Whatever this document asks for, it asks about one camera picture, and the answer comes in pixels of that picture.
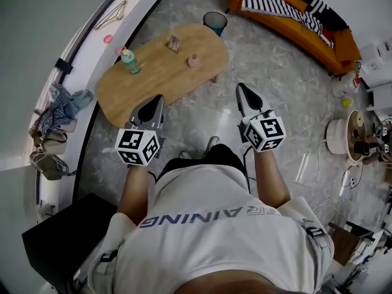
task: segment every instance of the marble floor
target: marble floor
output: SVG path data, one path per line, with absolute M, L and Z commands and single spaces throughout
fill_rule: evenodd
M 130 49 L 182 23 L 202 23 L 205 13 L 223 13 L 227 4 L 228 0 L 162 0 Z M 241 116 L 235 98 L 235 86 L 242 81 L 261 90 L 283 119 L 287 138 L 274 153 L 292 196 L 304 196 L 325 225 L 329 221 L 341 224 L 347 219 L 368 229 L 378 226 L 388 193 L 383 182 L 385 167 L 364 166 L 362 175 L 359 168 L 353 168 L 350 174 L 355 183 L 361 175 L 359 185 L 342 188 L 346 157 L 331 154 L 326 143 L 320 143 L 325 138 L 326 125 L 350 111 L 342 108 L 340 99 L 332 94 L 327 99 L 327 71 L 262 24 L 233 12 L 227 19 L 221 36 L 230 54 L 226 71 L 218 84 L 208 81 L 167 107 L 163 133 L 166 141 L 160 158 L 154 159 L 149 169 L 158 175 L 166 162 L 184 149 L 200 156 L 213 135 L 220 136 L 221 142 L 242 158 L 248 145 L 240 142 L 236 126 Z M 353 100 L 352 109 L 364 110 L 368 103 L 363 90 Z M 117 133 L 118 129 L 100 111 L 86 149 L 79 197 L 93 192 L 117 204 L 127 173 L 113 150 Z M 249 176 L 254 177 L 252 152 L 246 160 Z M 252 193 L 257 195 L 255 182 L 250 182 Z

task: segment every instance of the shoe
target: shoe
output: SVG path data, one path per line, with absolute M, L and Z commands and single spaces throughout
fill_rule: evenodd
M 181 151 L 180 154 L 178 155 L 178 157 L 180 159 L 191 159 L 192 158 L 192 156 L 189 154 L 189 152 L 187 152 L 185 150 Z
M 208 152 L 211 150 L 212 147 L 219 145 L 221 143 L 221 140 L 219 139 L 218 136 L 212 136 L 207 144 L 207 148 L 204 151 L 204 156 L 206 156 L 208 154 Z

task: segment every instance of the orange sofa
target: orange sofa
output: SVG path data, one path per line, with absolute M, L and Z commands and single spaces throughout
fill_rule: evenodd
M 307 6 L 302 0 L 284 1 L 300 12 L 304 12 Z M 242 3 L 243 0 L 230 0 L 226 13 L 229 10 L 236 11 L 269 26 L 304 48 L 335 75 L 353 70 L 355 61 L 361 60 L 360 52 L 349 28 L 332 32 L 334 42 L 334 49 L 332 49 L 319 35 L 292 18 L 241 11 Z

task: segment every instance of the white t-shirt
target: white t-shirt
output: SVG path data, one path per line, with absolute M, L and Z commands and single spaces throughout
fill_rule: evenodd
M 315 258 L 298 221 L 320 222 L 303 197 L 278 209 L 247 191 L 244 175 L 224 165 L 168 172 L 138 227 L 124 214 L 110 222 L 101 253 L 121 247 L 115 294 L 172 294 L 222 270 L 252 271 L 284 290 L 313 293 Z

